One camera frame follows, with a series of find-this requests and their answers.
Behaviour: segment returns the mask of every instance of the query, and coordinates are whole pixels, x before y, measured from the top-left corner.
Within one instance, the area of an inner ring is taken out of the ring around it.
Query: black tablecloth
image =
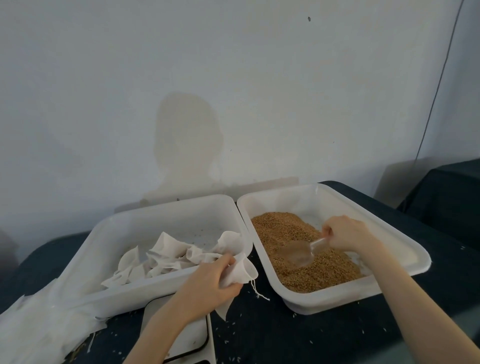
[[[415,280],[474,337],[480,328],[480,253],[350,187],[324,183],[427,249],[432,267]],[[35,293],[57,277],[87,235],[56,239],[35,250],[0,285],[0,312],[20,295]],[[270,301],[256,298],[245,285],[228,312],[228,322],[212,313],[219,364],[229,363],[230,357],[252,364],[413,362],[381,294],[318,314],[294,316],[270,287],[255,249],[249,259],[259,271],[258,292]],[[110,319],[108,328],[96,334],[90,353],[83,347],[75,363],[121,363],[139,336],[142,315],[143,310],[137,310]],[[480,337],[474,341],[478,345]]]
[[[398,210],[480,250],[480,159],[429,171]]]

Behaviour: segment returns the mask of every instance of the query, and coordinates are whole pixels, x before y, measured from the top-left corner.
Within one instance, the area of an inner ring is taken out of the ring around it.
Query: clear plastic scoop
[[[293,265],[304,267],[313,262],[315,254],[328,248],[328,240],[321,238],[311,243],[303,240],[292,241],[287,246],[280,248],[277,252]]]

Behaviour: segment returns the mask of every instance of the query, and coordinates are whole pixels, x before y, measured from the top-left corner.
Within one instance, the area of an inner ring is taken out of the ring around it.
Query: black cloth
[[[344,184],[324,182],[399,229],[427,249],[429,271],[415,281],[470,335],[480,328],[480,253],[462,249],[455,239],[402,214]],[[0,310],[20,295],[32,294],[57,277],[87,233],[56,239],[33,252],[0,285]],[[270,287],[255,249],[249,259],[258,269],[256,298],[245,285],[224,322],[212,313],[217,362],[231,363],[404,363],[410,360],[398,326],[379,294],[318,314],[294,315]],[[48,262],[46,271],[40,263]],[[82,347],[74,363],[121,363],[140,333],[143,309],[114,317],[96,334],[90,353]]]
[[[429,171],[398,210],[480,250],[480,159]]]

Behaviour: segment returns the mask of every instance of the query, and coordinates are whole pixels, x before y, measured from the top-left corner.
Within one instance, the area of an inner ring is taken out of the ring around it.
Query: pile of brown grain
[[[298,268],[276,252],[290,241],[312,242],[322,237],[320,231],[297,215],[267,212],[252,219],[280,282],[289,290],[310,293],[363,277],[360,268],[339,250],[327,249],[315,256],[312,264]]]

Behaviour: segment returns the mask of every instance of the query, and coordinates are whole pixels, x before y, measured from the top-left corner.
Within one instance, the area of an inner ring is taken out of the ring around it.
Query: person
[[[480,350],[408,275],[365,223],[330,218],[322,233],[332,248],[356,252],[371,269],[418,363],[480,363]],[[193,320],[237,296],[241,284],[218,287],[223,270],[235,262],[224,255],[201,264],[180,290],[152,317],[124,364],[161,363],[175,338]]]

